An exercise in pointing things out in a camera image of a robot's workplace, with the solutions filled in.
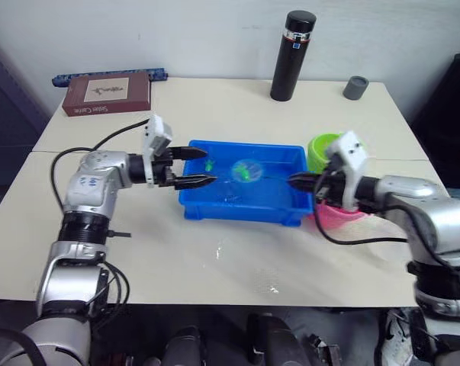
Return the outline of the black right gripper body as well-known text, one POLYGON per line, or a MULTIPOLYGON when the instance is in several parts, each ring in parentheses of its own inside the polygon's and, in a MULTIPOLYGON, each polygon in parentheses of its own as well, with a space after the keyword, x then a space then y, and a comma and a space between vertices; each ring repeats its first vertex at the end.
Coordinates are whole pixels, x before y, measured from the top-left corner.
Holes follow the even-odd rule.
POLYGON ((314 202, 316 204, 327 204, 332 207, 343 207, 343 191, 346 177, 343 172, 327 173, 319 185, 321 174, 314 174, 314 202))

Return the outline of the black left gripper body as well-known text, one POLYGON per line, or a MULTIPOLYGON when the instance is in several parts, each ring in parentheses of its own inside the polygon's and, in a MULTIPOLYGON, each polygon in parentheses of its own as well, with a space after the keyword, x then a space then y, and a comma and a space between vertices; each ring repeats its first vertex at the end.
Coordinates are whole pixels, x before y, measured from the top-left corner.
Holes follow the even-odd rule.
POLYGON ((167 148, 160 156, 152 161, 153 181, 159 187, 182 189, 182 178, 172 172, 173 162, 183 160, 183 147, 167 148))

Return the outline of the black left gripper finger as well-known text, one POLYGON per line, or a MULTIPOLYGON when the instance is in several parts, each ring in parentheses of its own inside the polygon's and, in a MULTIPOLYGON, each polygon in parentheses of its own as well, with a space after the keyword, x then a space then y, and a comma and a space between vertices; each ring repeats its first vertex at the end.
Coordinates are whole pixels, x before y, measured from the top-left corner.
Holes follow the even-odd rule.
POLYGON ((174 178, 173 187, 175 190, 196 189, 207 186, 216 180, 217 178, 213 175, 184 175, 174 178))
POLYGON ((207 156, 207 152, 194 146, 179 146, 175 148, 175 159, 188 161, 202 159, 207 156))

